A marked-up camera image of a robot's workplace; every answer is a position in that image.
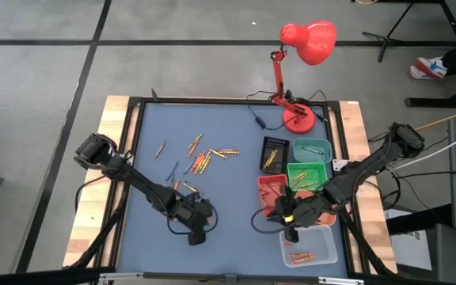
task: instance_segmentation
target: sneaker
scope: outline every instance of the sneaker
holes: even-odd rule
[[[421,72],[418,70],[418,68],[416,68],[416,66],[410,66],[409,67],[409,73],[411,74],[411,76],[415,79],[428,79],[428,80],[432,80],[432,77],[428,76],[427,74],[425,74],[424,72]]]
[[[415,66],[419,71],[424,72],[433,79],[443,79],[448,72],[448,69],[443,66],[443,61],[440,57],[435,59],[418,58]]]

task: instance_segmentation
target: lamp base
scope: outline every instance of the lamp base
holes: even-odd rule
[[[299,107],[302,107],[305,112],[306,116],[302,118],[296,118],[293,120],[293,117],[296,117],[297,115],[293,113],[292,111],[284,110],[283,113],[283,123],[286,123],[284,127],[292,133],[295,134],[305,134],[309,132],[310,130],[313,129],[314,123],[316,122],[316,116],[313,113],[313,110],[309,108],[308,106],[305,106],[304,104],[295,104]]]

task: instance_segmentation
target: blue table surface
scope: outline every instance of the blue table surface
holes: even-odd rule
[[[253,110],[268,127],[282,123],[281,107],[253,106]],[[194,156],[209,148],[236,148],[241,153],[227,159],[213,156],[203,175],[183,175],[193,159],[187,157],[188,146],[199,133],[203,133],[203,137]],[[346,278],[338,220],[331,227],[338,261],[300,268],[284,265],[278,234],[260,234],[251,227],[251,215],[261,208],[257,178],[267,175],[259,170],[264,136],[289,140],[288,161],[292,162],[294,139],[326,139],[326,129],[325,124],[317,120],[314,129],[304,135],[292,134],[285,127],[276,131],[262,130],[245,105],[146,104],[135,168],[154,183],[169,185],[165,179],[179,161],[175,178],[203,190],[218,211],[218,226],[207,234],[207,241],[202,245],[190,246],[187,236],[171,234],[165,217],[151,208],[144,194],[132,188],[117,271]],[[167,140],[165,148],[158,159],[154,159],[164,140]],[[330,165],[327,170],[332,176]],[[188,194],[182,185],[178,190]],[[172,222],[172,227],[185,231],[176,222]]]

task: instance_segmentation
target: lamp shade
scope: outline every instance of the lamp shade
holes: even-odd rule
[[[285,24],[280,39],[283,44],[297,48],[304,63],[317,65],[332,53],[336,44],[336,27],[329,21],[313,21],[306,26]]]

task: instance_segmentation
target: white cable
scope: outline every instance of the white cable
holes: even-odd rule
[[[454,145],[456,145],[456,141],[453,142],[453,143],[451,143],[450,145],[445,146],[445,147],[443,147],[442,149],[440,149],[440,150],[434,152],[433,154],[429,154],[428,156],[425,156],[425,157],[416,159],[416,160],[414,160],[414,161],[405,163],[405,164],[403,164],[403,165],[401,165],[401,166],[398,166],[398,167],[396,167],[396,168],[394,168],[394,169],[391,169],[391,170],[389,170],[389,171],[390,171],[390,172],[393,172],[393,171],[395,171],[395,170],[399,170],[399,169],[404,168],[404,167],[406,167],[406,166],[409,166],[409,165],[411,165],[411,164],[414,164],[414,163],[417,163],[417,162],[421,162],[421,161],[423,161],[423,160],[425,160],[425,159],[427,159],[427,158],[433,157],[434,155],[436,155],[436,154],[438,154],[438,153],[440,153],[440,152],[442,152],[442,151],[444,151],[444,150],[449,149],[450,147],[452,147],[452,146],[454,146]]]

